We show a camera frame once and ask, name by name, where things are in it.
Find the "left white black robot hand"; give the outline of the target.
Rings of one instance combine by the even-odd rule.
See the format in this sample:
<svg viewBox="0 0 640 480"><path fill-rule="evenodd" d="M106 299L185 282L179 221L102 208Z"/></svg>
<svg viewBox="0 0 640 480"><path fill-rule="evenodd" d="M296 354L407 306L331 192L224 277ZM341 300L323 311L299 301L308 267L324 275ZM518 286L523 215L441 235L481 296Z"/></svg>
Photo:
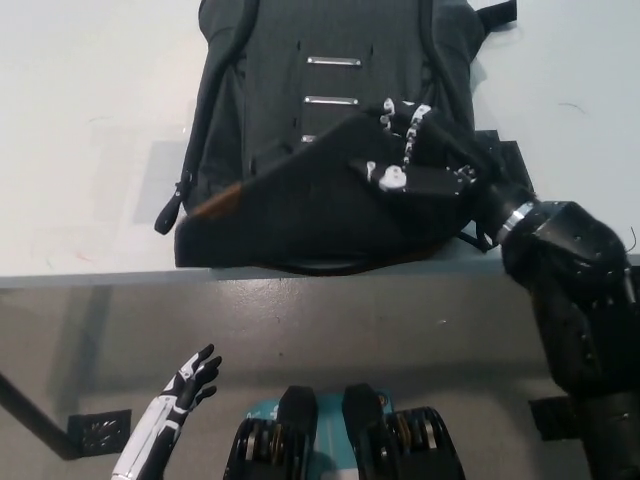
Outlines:
<svg viewBox="0 0 640 480"><path fill-rule="evenodd" d="M206 345L192 355L152 399L132 431L115 467L113 479L158 480L164 477L188 416L217 387L222 358Z"/></svg>

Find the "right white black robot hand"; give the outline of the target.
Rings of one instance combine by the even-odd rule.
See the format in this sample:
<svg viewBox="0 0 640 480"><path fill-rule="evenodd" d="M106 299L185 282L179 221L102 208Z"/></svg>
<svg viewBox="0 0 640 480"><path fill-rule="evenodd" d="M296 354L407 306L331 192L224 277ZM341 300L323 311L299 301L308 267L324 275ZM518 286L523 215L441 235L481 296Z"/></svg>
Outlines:
<svg viewBox="0 0 640 480"><path fill-rule="evenodd" d="M493 177L492 160L474 135L434 107L387 98L369 112L399 148L397 159L358 159L349 164L373 188L389 194L454 199Z"/></svg>

